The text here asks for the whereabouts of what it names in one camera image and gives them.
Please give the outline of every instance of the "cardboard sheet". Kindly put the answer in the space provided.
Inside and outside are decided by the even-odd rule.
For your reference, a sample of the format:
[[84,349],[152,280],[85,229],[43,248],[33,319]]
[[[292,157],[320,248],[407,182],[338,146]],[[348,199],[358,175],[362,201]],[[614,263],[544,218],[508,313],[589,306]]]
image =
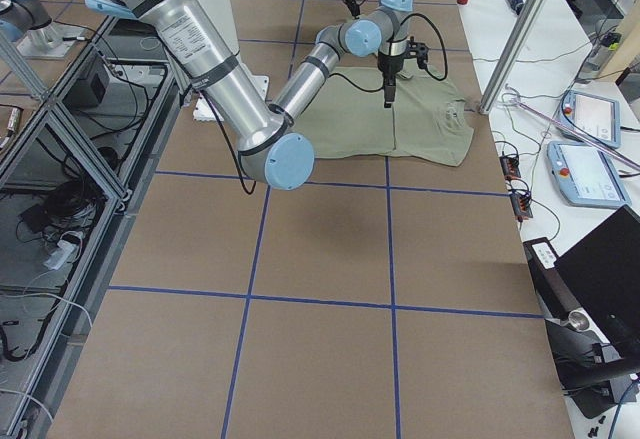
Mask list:
[[[479,97],[455,0],[418,1]],[[346,17],[233,7],[276,87]],[[488,121],[467,119],[461,167],[318,161],[245,197],[216,125],[184,111],[49,437],[572,438]]]

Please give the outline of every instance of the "white label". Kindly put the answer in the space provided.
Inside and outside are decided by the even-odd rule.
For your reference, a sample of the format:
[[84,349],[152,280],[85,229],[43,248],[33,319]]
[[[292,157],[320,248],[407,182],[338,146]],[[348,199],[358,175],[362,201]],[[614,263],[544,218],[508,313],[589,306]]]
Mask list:
[[186,14],[164,28],[162,37],[182,64],[197,59],[210,48],[204,31]]
[[533,248],[533,252],[536,253],[538,259],[544,266],[545,269],[553,269],[555,267],[556,255],[553,253],[549,244],[546,242],[540,242],[538,244],[534,244],[531,246]]

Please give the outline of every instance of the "white table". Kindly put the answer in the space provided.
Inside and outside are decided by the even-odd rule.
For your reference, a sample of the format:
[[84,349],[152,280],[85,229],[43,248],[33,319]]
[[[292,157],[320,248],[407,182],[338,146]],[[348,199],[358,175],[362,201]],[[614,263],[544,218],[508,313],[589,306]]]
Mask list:
[[[478,82],[484,91],[496,66],[496,61],[481,59],[497,60],[499,58],[516,23],[517,16],[508,7],[506,0],[469,0],[467,5],[459,6],[459,9],[471,55],[474,58]],[[576,52],[558,57],[576,49]],[[570,85],[590,49],[591,45],[587,35],[565,0],[547,0],[518,60],[557,59],[533,63],[518,62],[511,71],[507,83],[523,96],[545,94],[558,97]],[[615,83],[594,81],[588,85],[576,85],[574,89],[617,99],[621,106],[622,125],[640,127],[638,119]],[[559,99],[552,97],[525,99],[527,104],[547,116],[553,116],[558,101]],[[519,131],[538,141],[545,137],[544,133],[548,127],[546,121],[516,107],[510,107],[509,111]],[[507,141],[518,148],[520,153],[537,151],[536,144],[514,132],[509,114],[504,106],[496,105],[489,115],[489,120],[492,129],[499,131],[495,135],[496,140],[501,140],[501,134],[503,134]],[[552,127],[549,129],[545,142],[556,139],[563,139],[563,136]],[[509,146],[506,146],[505,152],[511,151]],[[623,133],[622,147],[619,151],[635,161],[639,161],[640,134]],[[533,198],[552,209],[560,218],[561,229],[553,241],[553,245],[559,254],[563,254],[609,217],[613,210],[569,206],[556,188],[550,173],[546,159],[546,146],[542,148],[535,170],[534,164],[534,156],[521,156],[520,171],[523,179],[532,186]],[[624,181],[624,185],[631,196],[632,208],[636,212],[640,212],[640,179],[628,179]],[[522,225],[520,231],[522,240],[553,236],[557,227],[553,216],[536,204],[533,204],[532,211],[534,218],[525,221]],[[586,437],[592,427],[599,425],[597,419],[585,419],[570,399],[567,400],[567,408],[576,438]],[[606,438],[609,432],[613,410],[606,415],[607,420],[604,425],[600,425],[598,437]],[[636,439],[638,431],[640,431],[640,404],[626,404],[620,413],[614,437],[617,439]]]

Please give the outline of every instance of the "desk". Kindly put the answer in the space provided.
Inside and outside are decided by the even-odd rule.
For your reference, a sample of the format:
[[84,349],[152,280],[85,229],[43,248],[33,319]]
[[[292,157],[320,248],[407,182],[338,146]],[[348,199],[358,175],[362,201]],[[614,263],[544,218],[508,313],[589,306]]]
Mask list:
[[[471,54],[480,87],[484,89],[495,67],[495,62],[479,59],[498,58],[507,38],[516,22],[516,16],[507,7],[505,0],[470,0],[466,6],[460,6],[460,16],[464,24]],[[565,0],[548,0],[540,19],[531,31],[519,60],[538,60],[556,58],[561,54],[574,51],[554,61],[523,63],[514,66],[508,84],[517,89],[523,96],[547,94],[561,95],[578,71],[582,60],[591,49],[589,40],[582,27],[573,16]],[[610,82],[592,82],[588,85],[576,85],[575,89],[592,94],[616,99],[621,105],[621,123],[626,126],[639,126],[638,120],[630,110],[617,86]],[[553,116],[557,98],[541,97],[525,99],[535,109],[548,116]],[[537,140],[543,139],[547,124],[519,109],[510,108],[511,116],[517,129]],[[535,152],[537,146],[530,140],[516,134],[511,127],[509,115],[504,107],[497,106],[490,113],[491,127],[504,134],[506,140],[512,142],[519,151]],[[563,137],[552,128],[546,142]],[[640,137],[625,133],[622,136],[622,147],[619,149],[634,160],[640,159]],[[555,186],[546,161],[546,149],[543,148],[538,165],[533,170],[535,158],[522,156],[520,170],[528,184],[533,184],[534,198],[551,208],[561,220],[561,230],[553,241],[554,248],[563,254],[598,224],[604,221],[613,211],[608,209],[579,208],[568,206]],[[640,182],[624,181],[624,185],[632,199],[632,207],[640,211]],[[537,237],[551,237],[556,228],[554,218],[544,209],[533,205],[534,219],[525,221],[520,235],[523,241]],[[577,410],[572,401],[567,401],[574,433],[576,437],[584,437],[595,421],[587,421]],[[607,414],[608,427],[612,413]],[[619,438],[634,438],[640,430],[640,405],[625,405],[621,413],[621,421],[616,427]]]
[[[268,97],[347,13],[232,3]],[[416,9],[477,101],[455,0]],[[185,112],[48,437],[570,438],[488,121],[468,119],[460,168],[319,161],[299,190],[247,197],[215,124]]]

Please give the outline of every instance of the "electrical component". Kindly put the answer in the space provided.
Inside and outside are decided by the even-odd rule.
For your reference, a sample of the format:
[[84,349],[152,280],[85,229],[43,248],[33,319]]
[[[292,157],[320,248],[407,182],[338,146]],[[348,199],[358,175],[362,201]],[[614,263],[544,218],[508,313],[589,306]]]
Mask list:
[[502,173],[504,174],[504,178],[507,181],[511,181],[512,179],[520,179],[522,175],[520,174],[520,159],[518,156],[507,156],[503,154],[500,156],[500,167],[502,168]]
[[108,86],[109,74],[100,56],[94,54],[71,86],[64,104],[69,108],[99,106]]
[[509,192],[509,199],[511,200],[511,207],[518,222],[533,218],[533,213],[531,212],[531,192],[512,189]]
[[82,247],[84,233],[82,231],[67,231],[56,244],[56,249],[51,253],[44,265],[50,270],[60,269],[72,255],[76,255]]

